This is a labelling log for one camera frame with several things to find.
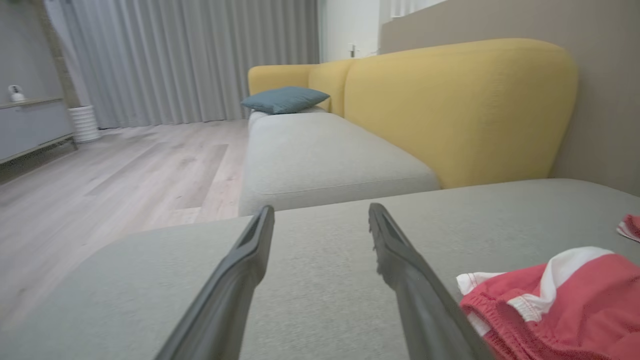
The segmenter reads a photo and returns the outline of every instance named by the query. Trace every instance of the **red cloth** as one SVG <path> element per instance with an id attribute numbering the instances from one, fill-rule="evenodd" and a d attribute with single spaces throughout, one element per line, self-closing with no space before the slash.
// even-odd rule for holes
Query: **red cloth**
<path id="1" fill-rule="evenodd" d="M 625 216 L 622 222 L 618 224 L 617 230 L 622 236 L 640 242 L 640 217 Z"/>
<path id="2" fill-rule="evenodd" d="M 489 276 L 462 300 L 466 314 L 484 321 L 497 359 L 640 359 L 640 268 L 610 252 L 573 271 L 551 264 Z M 523 299 L 542 296 L 541 288 L 555 298 Z"/>

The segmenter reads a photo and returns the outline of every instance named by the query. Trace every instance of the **white wall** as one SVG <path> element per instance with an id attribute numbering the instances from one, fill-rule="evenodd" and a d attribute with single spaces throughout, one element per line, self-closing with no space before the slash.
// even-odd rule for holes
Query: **white wall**
<path id="1" fill-rule="evenodd" d="M 35 11 L 27 1 L 0 0 L 0 104 L 9 85 L 30 98 L 62 97 L 62 87 Z"/>
<path id="2" fill-rule="evenodd" d="M 356 58 L 378 52 L 380 0 L 319 0 L 322 61 L 350 58 L 349 43 L 356 45 Z"/>

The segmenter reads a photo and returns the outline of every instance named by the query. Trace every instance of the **white plant pot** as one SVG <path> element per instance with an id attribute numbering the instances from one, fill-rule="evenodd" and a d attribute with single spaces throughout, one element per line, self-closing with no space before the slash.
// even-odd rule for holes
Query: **white plant pot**
<path id="1" fill-rule="evenodd" d="M 98 123 L 95 121 L 95 114 L 93 113 L 93 106 L 69 109 L 69 113 L 76 126 L 76 133 L 74 134 L 76 143 L 92 142 L 100 138 Z"/>

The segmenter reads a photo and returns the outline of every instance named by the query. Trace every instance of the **sofa backrest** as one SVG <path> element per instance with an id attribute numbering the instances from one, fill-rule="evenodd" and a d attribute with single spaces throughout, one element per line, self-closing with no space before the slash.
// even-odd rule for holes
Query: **sofa backrest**
<path id="1" fill-rule="evenodd" d="M 577 92 L 556 45 L 500 39 L 354 62 L 344 117 L 431 167 L 443 188 L 548 177 Z"/>
<path id="2" fill-rule="evenodd" d="M 308 88 L 309 72 L 318 65 L 263 65 L 249 70 L 249 93 L 282 88 L 285 86 L 300 86 Z"/>
<path id="3" fill-rule="evenodd" d="M 331 95 L 318 106 L 330 113 L 344 116 L 344 83 L 349 69 L 356 61 L 350 59 L 322 63 L 309 72 L 309 88 Z"/>

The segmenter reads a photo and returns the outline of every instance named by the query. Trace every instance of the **sofa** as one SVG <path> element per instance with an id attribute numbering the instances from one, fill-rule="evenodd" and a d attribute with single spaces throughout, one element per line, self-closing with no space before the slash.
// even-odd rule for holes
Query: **sofa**
<path id="1" fill-rule="evenodd" d="M 539 179 L 275 213 L 241 359 L 408 359 L 396 295 L 377 274 L 367 212 L 382 203 L 456 300 L 456 276 L 546 263 L 597 246 L 640 265 L 619 235 L 640 198 Z M 0 359 L 153 359 L 249 217 L 128 236 L 72 272 L 18 327 Z"/>
<path id="2" fill-rule="evenodd" d="M 558 46 L 498 39 L 249 71 L 251 94 L 330 95 L 252 113 L 240 215 L 549 175 L 577 91 Z"/>

